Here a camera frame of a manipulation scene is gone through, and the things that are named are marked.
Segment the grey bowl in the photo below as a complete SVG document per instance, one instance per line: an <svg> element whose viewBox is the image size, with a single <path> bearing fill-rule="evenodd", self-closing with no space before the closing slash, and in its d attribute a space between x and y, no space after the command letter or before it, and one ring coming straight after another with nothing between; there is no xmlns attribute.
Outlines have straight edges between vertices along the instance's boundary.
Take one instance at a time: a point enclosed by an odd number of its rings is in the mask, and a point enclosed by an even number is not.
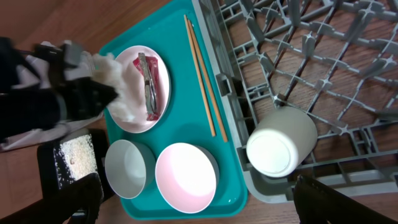
<svg viewBox="0 0 398 224"><path fill-rule="evenodd" d="M104 168L114 193L133 199L155 179L155 156L143 143L120 139L110 145Z"/></svg>

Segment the wooden chopstick left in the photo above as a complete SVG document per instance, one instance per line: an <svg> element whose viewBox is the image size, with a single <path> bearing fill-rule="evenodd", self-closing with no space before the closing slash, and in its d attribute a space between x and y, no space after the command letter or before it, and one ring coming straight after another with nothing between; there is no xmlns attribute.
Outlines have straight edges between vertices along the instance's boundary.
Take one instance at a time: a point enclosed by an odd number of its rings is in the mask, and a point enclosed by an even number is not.
<svg viewBox="0 0 398 224"><path fill-rule="evenodd" d="M187 30L188 41L189 41L189 44L190 44L190 51L192 53L192 58L193 58L193 62L194 62L194 65L195 65L195 71L196 71L198 83L199 83L199 86L200 86L201 97L202 97L203 104L204 104L205 111L206 111L206 117L207 117L208 124L209 124L209 127L210 127L211 135L213 137L215 137L216 136L215 127L214 127L214 124L213 124L213 119L212 119L212 116L211 116L211 112L210 112L210 108L209 108L209 104L208 104L208 99L207 99L207 96L206 96L206 91L205 91L205 87L204 87L202 76L201 76L201 70L200 70L200 67L199 67L199 64L198 64L198 59L197 59L197 54L196 54L196 51L195 51L195 46L194 46L194 43L193 43L193 37L192 37L192 33L191 33L191 25L189 24L189 20L188 20L188 17L187 17L186 14L183 16L183 18L184 18L185 27L186 27L186 30Z"/></svg>

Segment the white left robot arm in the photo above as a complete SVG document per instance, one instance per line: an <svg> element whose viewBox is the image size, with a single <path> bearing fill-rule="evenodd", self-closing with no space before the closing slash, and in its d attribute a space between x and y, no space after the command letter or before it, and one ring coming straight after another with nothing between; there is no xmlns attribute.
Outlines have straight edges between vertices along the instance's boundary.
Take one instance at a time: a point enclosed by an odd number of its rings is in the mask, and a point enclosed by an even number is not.
<svg viewBox="0 0 398 224"><path fill-rule="evenodd" d="M53 141L99 119L116 90L93 79L92 56L60 46L15 48L1 37L1 151Z"/></svg>

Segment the teal plastic tray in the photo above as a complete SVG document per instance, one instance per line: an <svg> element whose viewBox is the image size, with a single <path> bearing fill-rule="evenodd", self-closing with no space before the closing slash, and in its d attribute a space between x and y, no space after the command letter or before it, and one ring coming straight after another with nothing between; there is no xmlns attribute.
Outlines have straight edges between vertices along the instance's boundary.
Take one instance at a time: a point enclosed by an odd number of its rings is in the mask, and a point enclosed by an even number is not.
<svg viewBox="0 0 398 224"><path fill-rule="evenodd" d="M173 209L162 198L156 184L151 183L137 198L121 200L123 209L136 220L230 217L239 213L248 199L232 141L224 142L220 136L211 136L183 19L187 17L195 26L199 46L206 54L193 5L193 1L172 1L100 50L101 55L119 55L134 45L150 47L165 62L171 79L171 97L165 115L150 130L128 133L117 126L109 112L104 113L110 142L118 139L142 142L156 156L172 143L187 142L207 149L220 168L215 198L204 211L185 214Z"/></svg>

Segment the white napkin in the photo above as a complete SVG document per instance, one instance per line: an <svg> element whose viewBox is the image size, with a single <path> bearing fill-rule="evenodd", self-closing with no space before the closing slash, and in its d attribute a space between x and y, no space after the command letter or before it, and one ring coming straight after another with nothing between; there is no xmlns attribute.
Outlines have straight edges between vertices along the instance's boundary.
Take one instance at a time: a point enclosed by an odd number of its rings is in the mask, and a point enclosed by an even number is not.
<svg viewBox="0 0 398 224"><path fill-rule="evenodd" d="M103 56L94 54L93 64L95 70L93 79L101 84L114 88L118 96L108 104L108 110L111 115L124 122L134 121L136 117L133 113L133 107L129 105L127 86L123 78L123 66L114 59L112 53Z"/></svg>

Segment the pile of rice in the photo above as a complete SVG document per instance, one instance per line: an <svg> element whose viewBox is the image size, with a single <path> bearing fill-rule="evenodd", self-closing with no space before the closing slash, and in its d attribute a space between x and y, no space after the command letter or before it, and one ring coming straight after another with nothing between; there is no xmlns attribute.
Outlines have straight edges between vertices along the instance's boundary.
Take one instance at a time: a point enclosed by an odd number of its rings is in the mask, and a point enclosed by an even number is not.
<svg viewBox="0 0 398 224"><path fill-rule="evenodd" d="M53 149L59 189L98 173L91 134L61 142Z"/></svg>

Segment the pink plate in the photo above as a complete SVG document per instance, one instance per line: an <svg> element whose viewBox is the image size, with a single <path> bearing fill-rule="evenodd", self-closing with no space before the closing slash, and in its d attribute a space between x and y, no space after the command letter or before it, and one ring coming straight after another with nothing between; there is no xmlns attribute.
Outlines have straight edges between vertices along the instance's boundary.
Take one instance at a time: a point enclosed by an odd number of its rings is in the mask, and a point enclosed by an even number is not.
<svg viewBox="0 0 398 224"><path fill-rule="evenodd" d="M133 61L138 58L138 54L142 52L147 57L155 57L158 61L159 71L159 108L160 116L165 114L171 95L171 79L167 67L160 55L149 47L143 45L135 45L123 50L117 57L116 61L121 64L122 81L124 82L123 93L125 97L123 103L127 106L127 112L134 115L134 119L126 121L111 115L115 123L123 130L129 133L143 133L153 128L159 120L148 121L147 110L145 106L144 96L144 77L138 69L133 65Z"/></svg>

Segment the black tray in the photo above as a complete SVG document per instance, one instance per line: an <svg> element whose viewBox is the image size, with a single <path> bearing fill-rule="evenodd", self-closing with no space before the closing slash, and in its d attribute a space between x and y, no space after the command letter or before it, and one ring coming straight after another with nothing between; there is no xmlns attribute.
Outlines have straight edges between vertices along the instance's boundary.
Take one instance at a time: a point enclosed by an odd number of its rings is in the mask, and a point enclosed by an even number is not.
<svg viewBox="0 0 398 224"><path fill-rule="evenodd" d="M74 139L85 134L91 134L92 136L95 158L98 167L98 173L95 174L98 174L99 176L103 191L102 203L114 195L111 191L108 181L106 180L104 170L104 158L109 146L106 134L100 129L82 129L69 134L63 139L45 143L44 145L39 146L37 149L37 160L39 165L40 183L42 186L43 198L53 196L59 190L61 190L59 189L57 182L53 149L61 142Z"/></svg>

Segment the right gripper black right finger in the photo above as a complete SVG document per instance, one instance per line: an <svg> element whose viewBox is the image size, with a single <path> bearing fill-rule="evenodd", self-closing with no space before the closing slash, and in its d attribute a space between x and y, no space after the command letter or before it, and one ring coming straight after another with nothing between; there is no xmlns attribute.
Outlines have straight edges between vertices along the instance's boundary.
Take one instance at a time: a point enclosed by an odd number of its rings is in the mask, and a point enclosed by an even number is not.
<svg viewBox="0 0 398 224"><path fill-rule="evenodd" d="M298 176L293 196L300 224L397 224L395 220L310 177Z"/></svg>

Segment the wooden chopstick right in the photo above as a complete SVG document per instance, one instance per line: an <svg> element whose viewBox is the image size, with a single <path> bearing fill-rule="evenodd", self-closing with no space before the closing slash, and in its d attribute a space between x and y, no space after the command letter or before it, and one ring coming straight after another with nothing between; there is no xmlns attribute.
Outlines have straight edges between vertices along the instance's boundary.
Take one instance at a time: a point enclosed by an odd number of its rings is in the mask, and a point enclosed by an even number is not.
<svg viewBox="0 0 398 224"><path fill-rule="evenodd" d="M198 64L199 64L199 67L201 70L201 76L202 76L203 84L205 87L205 91L206 91L206 93L208 92L208 94L209 94L210 101L211 101L213 110L215 112L216 120L217 120L219 129L220 129L223 141L228 142L228 137L227 137L227 133L226 133L226 130L225 130L225 127L223 124L223 120L221 118L220 109L218 108L218 104L217 104L216 98L215 98L215 93L213 91L213 87L210 82L210 77L209 77L208 71L206 69L206 65L205 65L205 62L204 62L204 59L203 59L203 56L201 53L201 49L200 49L198 41L197 41L197 37L196 37L195 31L194 31L192 22L190 20L189 20L189 24L191 25L191 33L192 33L192 37L193 37L193 43L195 46L195 51L197 54Z"/></svg>

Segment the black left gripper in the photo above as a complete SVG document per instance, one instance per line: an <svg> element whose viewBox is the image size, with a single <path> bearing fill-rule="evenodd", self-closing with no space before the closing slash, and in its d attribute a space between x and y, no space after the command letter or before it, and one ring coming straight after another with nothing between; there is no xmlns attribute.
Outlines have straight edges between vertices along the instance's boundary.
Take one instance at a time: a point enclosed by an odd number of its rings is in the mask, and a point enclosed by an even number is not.
<svg viewBox="0 0 398 224"><path fill-rule="evenodd" d="M67 118L72 121L98 116L118 97L113 87L94 82L88 77L66 81L55 90L64 99Z"/></svg>

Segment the pink bowl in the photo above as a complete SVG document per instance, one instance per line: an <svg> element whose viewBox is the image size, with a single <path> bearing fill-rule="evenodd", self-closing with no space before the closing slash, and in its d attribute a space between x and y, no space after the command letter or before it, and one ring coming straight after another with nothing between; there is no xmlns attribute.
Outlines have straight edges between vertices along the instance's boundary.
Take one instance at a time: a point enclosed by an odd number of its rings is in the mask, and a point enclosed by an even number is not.
<svg viewBox="0 0 398 224"><path fill-rule="evenodd" d="M172 208L187 214L199 213L215 197L220 170L207 149L178 142L160 153L155 181L161 196Z"/></svg>

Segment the white plastic cup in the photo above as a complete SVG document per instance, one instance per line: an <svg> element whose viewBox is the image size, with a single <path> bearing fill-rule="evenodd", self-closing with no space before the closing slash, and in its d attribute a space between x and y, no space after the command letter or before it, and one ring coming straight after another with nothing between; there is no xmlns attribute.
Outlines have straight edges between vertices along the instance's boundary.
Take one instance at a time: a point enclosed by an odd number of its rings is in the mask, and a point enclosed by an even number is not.
<svg viewBox="0 0 398 224"><path fill-rule="evenodd" d="M285 177L312 152L317 139L317 127L306 113L283 106L257 125L247 141L246 154L258 172Z"/></svg>

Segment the red snack wrapper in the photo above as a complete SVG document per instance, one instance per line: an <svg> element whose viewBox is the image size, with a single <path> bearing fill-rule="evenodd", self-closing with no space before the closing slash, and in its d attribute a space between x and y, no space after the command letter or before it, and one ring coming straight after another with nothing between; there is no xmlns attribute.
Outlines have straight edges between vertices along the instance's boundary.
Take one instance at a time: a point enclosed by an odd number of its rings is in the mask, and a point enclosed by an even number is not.
<svg viewBox="0 0 398 224"><path fill-rule="evenodd" d="M155 57L146 56L143 52L133 61L133 65L144 77L144 96L146 100L147 121L156 121L160 117L159 68Z"/></svg>

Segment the grey dishwasher rack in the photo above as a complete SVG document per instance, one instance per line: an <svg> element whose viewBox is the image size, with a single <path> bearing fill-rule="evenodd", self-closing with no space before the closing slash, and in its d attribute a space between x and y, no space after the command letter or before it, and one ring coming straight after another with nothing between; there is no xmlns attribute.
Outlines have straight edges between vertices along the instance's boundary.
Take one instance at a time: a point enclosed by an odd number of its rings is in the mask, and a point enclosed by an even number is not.
<svg viewBox="0 0 398 224"><path fill-rule="evenodd" d="M299 175L348 196L397 192L396 1L194 1L246 187L292 199ZM253 168L246 143L281 106L311 117L314 150L288 176Z"/></svg>

